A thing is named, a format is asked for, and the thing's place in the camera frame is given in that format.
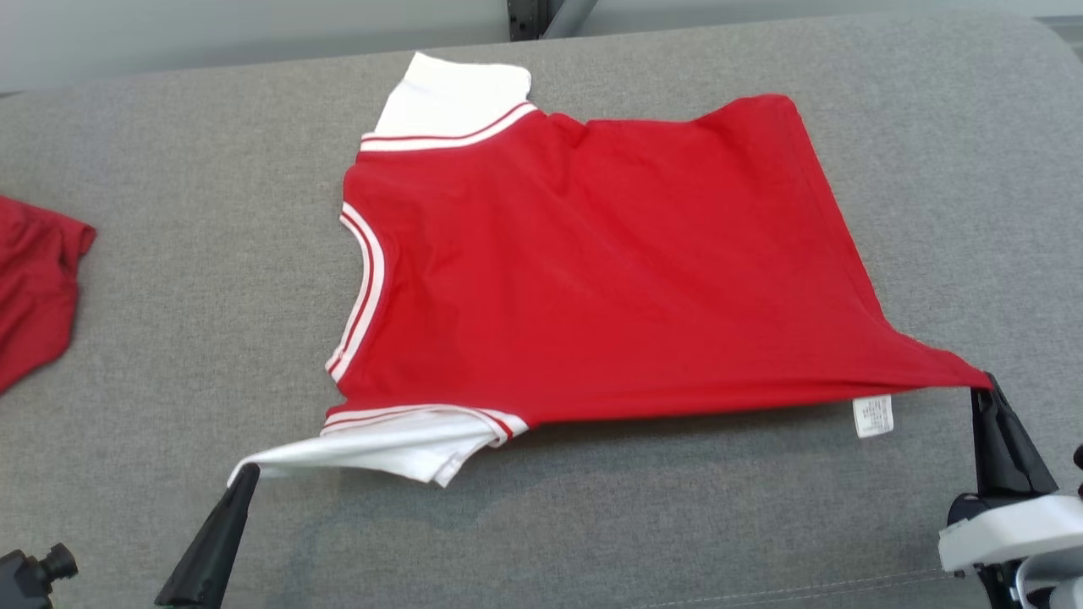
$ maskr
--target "white robot part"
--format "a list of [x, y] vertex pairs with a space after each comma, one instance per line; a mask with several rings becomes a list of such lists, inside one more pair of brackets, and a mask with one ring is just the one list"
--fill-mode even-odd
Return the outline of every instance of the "white robot part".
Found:
[[942, 529], [939, 543], [948, 572], [1079, 547], [1083, 501], [1075, 495], [1045, 495], [983, 511]]
[[1061, 583], [1049, 597], [1049, 609], [1083, 608], [1083, 578]]

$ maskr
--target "metal frame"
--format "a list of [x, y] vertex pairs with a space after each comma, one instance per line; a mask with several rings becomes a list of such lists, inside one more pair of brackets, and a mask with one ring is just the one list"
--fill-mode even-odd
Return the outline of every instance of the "metal frame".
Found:
[[508, 0], [512, 42], [570, 38], [579, 33], [598, 0]]

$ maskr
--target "gray table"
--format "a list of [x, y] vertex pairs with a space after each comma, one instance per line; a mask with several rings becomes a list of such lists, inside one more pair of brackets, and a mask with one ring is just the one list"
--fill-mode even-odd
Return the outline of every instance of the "gray table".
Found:
[[[875, 15], [434, 51], [579, 119], [803, 112], [889, 320], [997, 374], [1074, 488], [1083, 66], [1022, 18]], [[99, 229], [64, 358], [0, 397], [0, 549], [64, 541], [61, 607], [146, 607], [235, 461], [312, 436], [360, 281], [340, 181], [408, 53], [0, 100], [0, 193]], [[534, 430], [440, 490], [261, 483], [227, 607], [984, 606], [938, 571], [965, 390]]]

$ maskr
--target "robotic arm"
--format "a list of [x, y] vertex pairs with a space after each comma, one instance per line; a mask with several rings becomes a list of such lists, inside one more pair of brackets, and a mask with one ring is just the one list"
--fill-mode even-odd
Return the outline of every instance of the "robotic arm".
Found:
[[[944, 571], [973, 569], [992, 609], [1083, 609], [1083, 487], [1057, 484], [996, 379], [973, 390], [978, 491], [960, 495], [940, 531]], [[1083, 468], [1083, 446], [1075, 451]]]
[[53, 582], [79, 572], [75, 557], [56, 544], [38, 560], [15, 550], [0, 556], [0, 607], [3, 609], [52, 609], [49, 595]]

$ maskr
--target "striped trim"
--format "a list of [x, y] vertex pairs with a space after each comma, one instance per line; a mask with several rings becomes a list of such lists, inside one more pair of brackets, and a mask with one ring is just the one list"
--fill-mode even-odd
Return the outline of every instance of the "striped trim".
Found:
[[402, 152], [469, 146], [470, 144], [475, 144], [496, 135], [514, 125], [520, 118], [537, 109], [534, 104], [523, 102], [509, 109], [504, 116], [497, 118], [487, 127], [465, 135], [383, 137], [376, 133], [366, 133], [361, 139], [361, 152]]
[[510, 438], [514, 438], [527, 429], [526, 423], [524, 423], [523, 419], [513, 414], [500, 411], [490, 409], [469, 409], [466, 406], [456, 406], [454, 404], [413, 404], [407, 406], [391, 406], [387, 409], [336, 412], [327, 417], [327, 420], [324, 423], [324, 428], [319, 435], [325, 436], [335, 431], [371, 425], [374, 423], [388, 420], [412, 413], [439, 413], [448, 411], [467, 413], [484, 420], [496, 433], [497, 440], [493, 443], [494, 446], [504, 444]]
[[339, 217], [339, 221], [357, 239], [364, 258], [362, 261], [364, 269], [362, 269], [361, 275], [361, 291], [350, 311], [350, 320], [347, 322], [345, 332], [342, 333], [342, 340], [331, 358], [324, 364], [335, 383], [342, 378], [347, 368], [350, 367], [353, 357], [357, 354], [357, 349], [361, 348], [365, 333], [373, 323], [373, 315], [376, 313], [380, 293], [383, 291], [384, 281], [383, 248], [380, 247], [380, 242], [376, 238], [371, 226], [349, 203], [342, 204], [342, 215]]

